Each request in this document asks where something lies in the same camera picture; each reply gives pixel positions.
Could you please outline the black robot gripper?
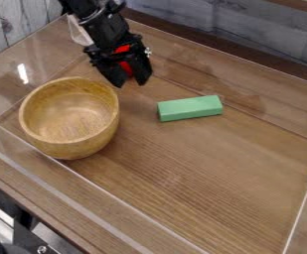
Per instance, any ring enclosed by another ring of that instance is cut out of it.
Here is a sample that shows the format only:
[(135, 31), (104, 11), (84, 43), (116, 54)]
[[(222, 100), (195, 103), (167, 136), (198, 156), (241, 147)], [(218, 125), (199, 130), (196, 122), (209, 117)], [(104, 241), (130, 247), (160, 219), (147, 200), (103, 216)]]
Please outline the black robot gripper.
[(154, 73), (143, 37), (131, 32), (121, 14), (126, 0), (60, 0), (68, 13), (77, 18), (77, 25), (91, 37), (85, 47), (92, 64), (108, 81), (123, 87), (128, 73), (121, 64), (132, 69), (132, 76), (144, 85)]

